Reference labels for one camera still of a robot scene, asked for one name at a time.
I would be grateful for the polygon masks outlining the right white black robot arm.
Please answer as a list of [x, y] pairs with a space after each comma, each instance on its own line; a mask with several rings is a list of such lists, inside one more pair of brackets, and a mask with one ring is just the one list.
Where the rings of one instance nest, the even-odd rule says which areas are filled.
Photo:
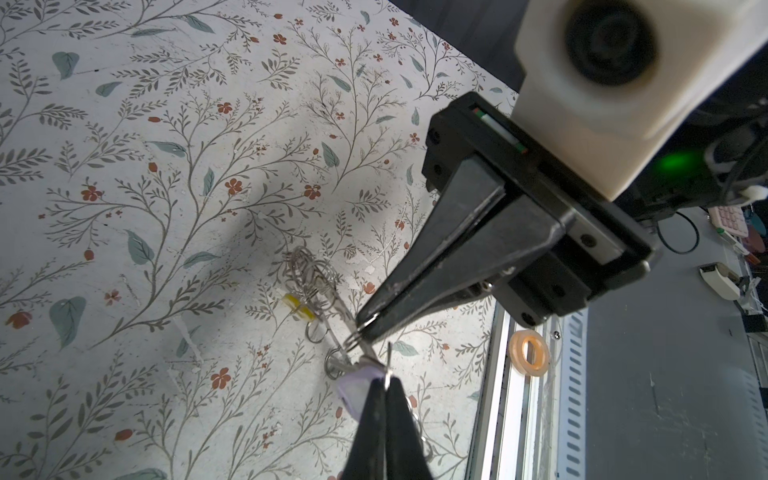
[[436, 113], [422, 168], [438, 202], [355, 318], [352, 344], [494, 297], [533, 328], [645, 277], [650, 226], [688, 207], [747, 201], [767, 183], [767, 53], [705, 100], [608, 201], [479, 94]]

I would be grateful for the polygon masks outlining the purple capped key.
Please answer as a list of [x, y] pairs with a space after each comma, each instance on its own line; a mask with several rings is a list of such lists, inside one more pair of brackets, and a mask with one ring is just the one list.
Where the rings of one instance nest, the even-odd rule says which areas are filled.
[[386, 370], [379, 365], [363, 365], [345, 373], [336, 380], [336, 389], [342, 404], [350, 416], [360, 421], [366, 398], [374, 380], [383, 379]]

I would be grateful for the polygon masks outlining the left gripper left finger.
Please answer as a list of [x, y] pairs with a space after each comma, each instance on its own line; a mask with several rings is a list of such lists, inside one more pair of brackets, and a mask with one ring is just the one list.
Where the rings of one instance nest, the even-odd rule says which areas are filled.
[[386, 390], [384, 381], [372, 382], [359, 425], [342, 471], [344, 480], [385, 478]]

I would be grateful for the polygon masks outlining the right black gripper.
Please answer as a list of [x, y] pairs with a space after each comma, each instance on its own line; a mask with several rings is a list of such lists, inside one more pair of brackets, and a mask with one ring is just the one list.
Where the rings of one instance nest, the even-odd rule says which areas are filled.
[[426, 147], [439, 201], [357, 314], [361, 340], [488, 293], [534, 328], [649, 273], [650, 235], [479, 94], [434, 114]]

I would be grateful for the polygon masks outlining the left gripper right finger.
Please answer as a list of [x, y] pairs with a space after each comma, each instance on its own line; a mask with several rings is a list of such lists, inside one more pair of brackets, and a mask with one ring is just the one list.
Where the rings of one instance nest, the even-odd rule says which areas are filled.
[[421, 437], [410, 410], [403, 384], [392, 377], [385, 394], [386, 478], [389, 480], [432, 480]]

